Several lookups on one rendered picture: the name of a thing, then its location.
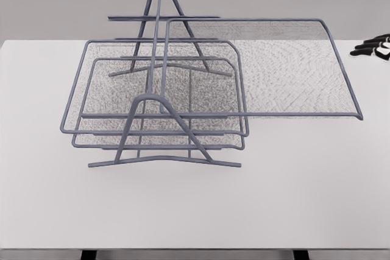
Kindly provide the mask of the small grey mesh tray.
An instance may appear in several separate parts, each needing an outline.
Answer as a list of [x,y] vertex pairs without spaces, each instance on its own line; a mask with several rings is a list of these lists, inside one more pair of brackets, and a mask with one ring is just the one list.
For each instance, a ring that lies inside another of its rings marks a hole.
[[225,58],[96,58],[67,123],[78,146],[242,149],[248,134],[241,74]]

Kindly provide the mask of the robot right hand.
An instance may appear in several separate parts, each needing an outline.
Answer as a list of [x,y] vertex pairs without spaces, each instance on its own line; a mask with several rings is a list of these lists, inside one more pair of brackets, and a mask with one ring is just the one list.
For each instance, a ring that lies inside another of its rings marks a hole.
[[390,61],[390,33],[364,40],[356,45],[349,55],[352,57],[376,56],[384,61]]

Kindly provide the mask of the medium grey mesh tray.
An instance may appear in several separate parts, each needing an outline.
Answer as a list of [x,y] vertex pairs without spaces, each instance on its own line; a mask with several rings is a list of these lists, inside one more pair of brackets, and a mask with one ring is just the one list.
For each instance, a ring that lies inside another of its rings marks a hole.
[[71,88],[63,133],[119,135],[132,102],[143,95],[133,130],[179,131],[172,108],[201,135],[242,135],[243,70],[231,42],[184,40],[164,44],[132,40],[88,41]]

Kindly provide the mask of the large grey mesh tray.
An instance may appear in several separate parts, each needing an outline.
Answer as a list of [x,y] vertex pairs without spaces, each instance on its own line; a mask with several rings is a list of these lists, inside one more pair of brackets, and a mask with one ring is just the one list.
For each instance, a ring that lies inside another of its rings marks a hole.
[[321,19],[173,18],[151,89],[184,119],[363,114]]

